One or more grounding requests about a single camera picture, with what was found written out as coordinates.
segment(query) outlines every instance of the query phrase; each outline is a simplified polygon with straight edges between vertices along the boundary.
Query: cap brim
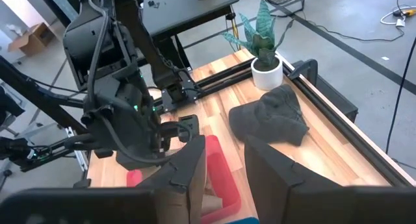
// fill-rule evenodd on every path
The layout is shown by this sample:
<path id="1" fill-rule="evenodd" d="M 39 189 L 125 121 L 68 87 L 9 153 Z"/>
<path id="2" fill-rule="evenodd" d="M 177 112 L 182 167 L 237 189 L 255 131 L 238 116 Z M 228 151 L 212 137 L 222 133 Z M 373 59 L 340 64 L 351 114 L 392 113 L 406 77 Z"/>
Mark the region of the cap brim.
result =
<path id="1" fill-rule="evenodd" d="M 254 114 L 258 101 L 236 106 L 229 110 L 228 121 L 235 137 L 244 141 L 245 137 L 252 132 L 253 127 L 258 124 Z"/>

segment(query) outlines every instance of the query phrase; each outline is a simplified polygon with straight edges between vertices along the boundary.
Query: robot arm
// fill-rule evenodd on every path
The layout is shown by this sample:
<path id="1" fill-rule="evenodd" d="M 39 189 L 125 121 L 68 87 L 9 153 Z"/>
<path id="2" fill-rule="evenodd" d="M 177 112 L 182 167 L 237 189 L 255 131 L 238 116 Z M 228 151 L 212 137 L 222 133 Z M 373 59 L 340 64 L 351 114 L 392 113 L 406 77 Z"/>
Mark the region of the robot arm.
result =
<path id="1" fill-rule="evenodd" d="M 198 125 L 196 116 L 186 118 L 182 123 L 161 125 L 137 65 L 131 35 L 114 19 L 114 6 L 110 4 L 114 1 L 80 2 L 81 13 L 66 29 L 64 48 L 70 66 L 86 70 L 88 95 L 81 121 L 104 149 L 98 156 L 109 156 L 109 151 L 118 151 L 116 159 L 127 169 L 165 163 L 169 158 L 164 152 L 169 150 L 171 137 L 181 134 L 182 140 L 190 140 L 193 134 L 198 134 L 198 128 L 189 127 Z M 151 65 L 155 84 L 167 91 L 172 102 L 186 99 L 182 78 L 164 63 L 140 20 L 138 24 L 140 40 L 136 44 Z M 99 73 L 106 69 L 113 71 L 112 74 L 100 76 Z"/>

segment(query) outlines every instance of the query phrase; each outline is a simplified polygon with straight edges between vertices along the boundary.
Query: black cable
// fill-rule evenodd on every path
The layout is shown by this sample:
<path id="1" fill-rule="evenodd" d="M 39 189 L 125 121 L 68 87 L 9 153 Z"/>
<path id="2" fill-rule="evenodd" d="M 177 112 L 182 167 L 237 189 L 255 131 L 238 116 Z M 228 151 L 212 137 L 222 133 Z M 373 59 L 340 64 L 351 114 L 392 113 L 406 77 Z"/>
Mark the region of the black cable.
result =
<path id="1" fill-rule="evenodd" d="M 298 12 L 303 12 L 304 11 L 304 7 L 305 7 L 305 0 L 300 0 L 300 3 L 301 3 L 301 7 L 300 7 L 300 9 L 298 9 L 298 10 L 295 10 L 294 12 L 292 12 L 292 13 L 290 13 L 290 14 L 287 14 L 287 15 L 284 15 L 284 16 L 279 16 L 279 15 L 277 15 L 277 17 L 279 17 L 279 18 L 286 18 L 286 17 L 290 17 L 290 16 L 293 16 L 293 15 L 295 15 L 296 13 L 298 13 Z"/>
<path id="2" fill-rule="evenodd" d="M 94 137 L 90 133 L 80 134 L 76 136 L 71 136 L 64 142 L 64 147 L 66 149 L 71 149 L 74 144 L 77 142 L 83 143 L 92 143 L 94 141 Z"/>
<path id="3" fill-rule="evenodd" d="M 104 23 L 101 27 L 101 30 L 98 35 L 96 48 L 94 49 L 94 54 L 92 55 L 91 65 L 90 65 L 90 73 L 88 74 L 88 81 L 87 81 L 87 90 L 88 90 L 88 100 L 92 103 L 93 107 L 96 107 L 96 99 L 94 93 L 94 83 L 96 81 L 96 71 L 98 66 L 98 60 L 101 56 L 101 47 L 103 45 L 104 37 L 106 34 L 106 30 L 109 24 L 109 17 L 107 15 L 107 11 L 95 5 L 92 0 L 88 0 L 88 4 L 101 15 L 103 15 Z"/>
<path id="4" fill-rule="evenodd" d="M 391 126 L 390 126 L 389 136 L 387 137 L 387 145 L 385 146 L 385 153 L 387 155 L 389 154 L 389 146 L 390 146 L 391 133 L 393 132 L 393 127 L 395 126 L 396 114 L 397 114 L 397 108 L 398 108 L 398 102 L 400 101 L 400 96 L 402 95 L 402 89 L 403 89 L 404 81 L 406 80 L 406 74 L 408 73 L 411 56 L 413 54 L 413 50 L 415 50 L 415 46 L 416 46 L 416 38 L 415 38 L 415 41 L 413 42 L 413 45 L 411 46 L 410 53 L 409 53 L 409 57 L 408 57 L 408 61 L 406 62 L 406 67 L 404 68 L 404 72 L 403 72 L 403 76 L 402 76 L 402 81 L 400 82 L 400 88 L 398 89 L 398 94 L 397 94 L 397 99 L 396 99 L 396 105 L 395 105 L 395 111 L 393 112 L 393 119 L 391 120 Z"/>
<path id="5" fill-rule="evenodd" d="M 401 162 L 401 161 L 399 161 L 399 160 L 397 160 L 397 159 L 395 159 L 395 158 L 392 158 L 392 159 L 393 159 L 393 161 L 394 161 L 394 162 L 396 162 L 396 163 L 397 163 L 397 164 L 399 164 L 399 165 L 407 166 L 407 167 L 409 167 L 410 169 L 416 169 L 416 167 L 415 167 L 415 166 L 411 166 L 411 165 L 406 164 L 406 163 L 404 163 L 404 162 Z"/>
<path id="6" fill-rule="evenodd" d="M 100 116 L 100 119 L 104 122 L 105 127 L 107 128 L 107 130 L 110 132 L 110 135 L 112 137 L 112 139 L 114 140 L 114 142 L 117 145 L 117 148 L 120 150 L 120 152 L 130 158 L 131 160 L 134 160 L 135 162 L 140 162 L 140 163 L 147 163 L 147 164 L 163 164 L 165 162 L 167 162 L 171 156 L 166 156 L 164 158 L 154 158 L 154 159 L 149 159 L 149 158 L 143 158 L 141 156 L 136 156 L 136 155 L 132 155 L 131 152 L 128 150 L 128 148 L 126 148 L 123 143 L 120 141 L 116 131 L 114 130 L 114 128 L 112 127 L 110 121 L 107 118 L 104 118 L 103 116 Z M 185 125 L 182 125 L 180 123 L 174 123 L 175 125 L 177 125 L 178 127 L 181 127 L 183 129 L 185 129 L 188 133 L 189 133 L 189 138 L 188 138 L 188 142 L 192 140 L 192 131 Z"/>
<path id="7" fill-rule="evenodd" d="M 404 13 L 402 11 L 402 9 L 400 8 L 400 5 L 398 4 L 398 0 L 396 0 L 396 4 L 397 4 L 397 8 L 400 11 L 400 13 L 402 14 L 402 16 L 404 16 Z"/>
<path id="8" fill-rule="evenodd" d="M 36 82 L 38 84 L 41 84 L 41 85 L 44 85 L 44 86 L 47 86 L 47 87 L 50 87 L 50 88 L 55 88 L 55 89 L 58 89 L 58 90 L 64 90 L 64 91 L 68 91 L 68 92 L 73 92 L 73 93 L 76 93 L 76 94 L 86 93 L 84 91 L 75 91 L 75 90 L 71 90 L 71 89 L 67 89 L 67 88 L 56 87 L 56 86 L 53 86 L 53 85 L 50 85 L 50 84 L 46 84 L 46 83 L 44 83 L 42 81 L 38 81 L 38 80 L 36 80 L 36 79 L 34 79 L 32 77 L 28 77 L 28 78 L 30 78 L 31 80 L 33 80 L 34 82 Z"/>
<path id="9" fill-rule="evenodd" d="M 325 26 L 318 25 L 314 21 L 311 21 L 311 20 L 306 20 L 306 21 L 310 22 L 315 27 L 324 29 L 328 33 L 334 33 L 336 35 L 342 36 L 343 38 L 354 39 L 354 40 L 358 40 L 358 41 L 361 41 L 361 42 L 393 42 L 393 41 L 395 41 L 395 40 L 404 36 L 404 31 L 400 27 L 396 27 L 396 29 L 400 31 L 400 35 L 396 36 L 393 39 L 384 39 L 384 38 L 362 39 L 362 38 L 356 38 L 354 36 L 347 36 L 347 35 L 344 35 L 340 32 L 331 31 L 331 30 L 327 29 Z"/>

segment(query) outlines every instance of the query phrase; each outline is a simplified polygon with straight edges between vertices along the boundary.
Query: yellow object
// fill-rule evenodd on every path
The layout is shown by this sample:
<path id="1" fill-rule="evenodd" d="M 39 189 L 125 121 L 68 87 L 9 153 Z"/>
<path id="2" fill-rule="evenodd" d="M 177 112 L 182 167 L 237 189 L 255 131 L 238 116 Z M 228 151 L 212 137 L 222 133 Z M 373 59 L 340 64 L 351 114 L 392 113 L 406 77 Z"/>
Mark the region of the yellow object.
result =
<path id="1" fill-rule="evenodd" d="M 412 15 L 416 14 L 416 10 L 404 10 L 404 13 L 407 16 L 412 16 Z"/>
<path id="2" fill-rule="evenodd" d="M 231 20 L 231 25 L 233 27 L 233 34 L 237 39 L 240 39 L 239 36 L 239 29 L 237 28 L 237 22 L 235 22 L 235 18 L 233 20 Z"/>

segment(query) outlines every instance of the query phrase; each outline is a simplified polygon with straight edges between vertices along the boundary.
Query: cardboard box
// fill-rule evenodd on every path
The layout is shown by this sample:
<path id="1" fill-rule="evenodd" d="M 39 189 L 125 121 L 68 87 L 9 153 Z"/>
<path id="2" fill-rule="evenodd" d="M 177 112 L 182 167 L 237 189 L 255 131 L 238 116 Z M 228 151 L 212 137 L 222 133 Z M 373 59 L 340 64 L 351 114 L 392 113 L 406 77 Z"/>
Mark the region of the cardboard box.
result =
<path id="1" fill-rule="evenodd" d="M 39 23 L 10 43 L 8 51 L 12 52 L 20 49 L 25 55 L 32 56 L 42 51 L 54 37 L 55 35 L 47 28 L 45 23 Z"/>

